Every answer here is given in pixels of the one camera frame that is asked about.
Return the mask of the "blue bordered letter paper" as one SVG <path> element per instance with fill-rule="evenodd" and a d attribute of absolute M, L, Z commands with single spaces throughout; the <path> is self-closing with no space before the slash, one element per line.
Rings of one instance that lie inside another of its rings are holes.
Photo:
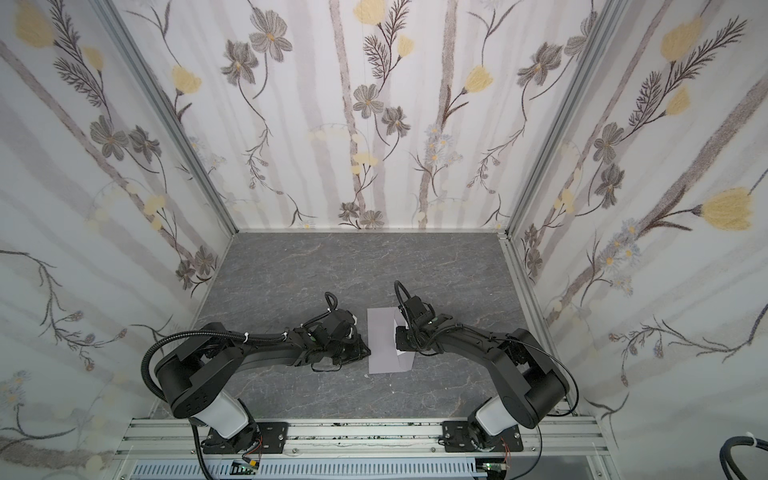
<path fill-rule="evenodd" d="M 404 355 L 407 352 L 408 347 L 408 327 L 407 322 L 401 317 L 396 317 L 394 321 L 394 346 L 398 356 Z"/>

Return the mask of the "grey paper envelope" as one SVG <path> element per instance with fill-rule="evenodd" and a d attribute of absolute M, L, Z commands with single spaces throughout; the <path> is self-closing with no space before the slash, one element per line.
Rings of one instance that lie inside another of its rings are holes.
<path fill-rule="evenodd" d="M 369 373 L 373 375 L 405 373 L 413 368 L 414 352 L 396 347 L 396 329 L 406 322 L 397 307 L 367 310 Z"/>

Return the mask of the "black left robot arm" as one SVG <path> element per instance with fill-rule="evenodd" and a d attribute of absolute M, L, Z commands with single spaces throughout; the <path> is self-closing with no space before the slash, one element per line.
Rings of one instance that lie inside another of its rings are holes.
<path fill-rule="evenodd" d="M 174 417 L 209 428 L 199 442 L 205 454 L 245 454 L 263 447 L 264 434 L 245 404 L 225 391 L 237 373 L 275 365 L 335 369 L 371 355 L 355 316 L 331 309 L 280 334 L 251 335 L 212 322 L 165 337 L 141 362 L 146 387 Z"/>

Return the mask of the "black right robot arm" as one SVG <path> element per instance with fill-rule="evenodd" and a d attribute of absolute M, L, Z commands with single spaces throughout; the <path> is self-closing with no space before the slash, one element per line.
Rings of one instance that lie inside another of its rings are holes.
<path fill-rule="evenodd" d="M 396 347 L 422 355 L 455 354 L 484 367 L 496 395 L 467 419 L 459 442 L 490 451 L 513 427 L 536 428 L 570 392 L 555 359 L 525 329 L 495 333 L 468 326 L 414 296 L 398 305 L 406 325 L 396 329 Z"/>

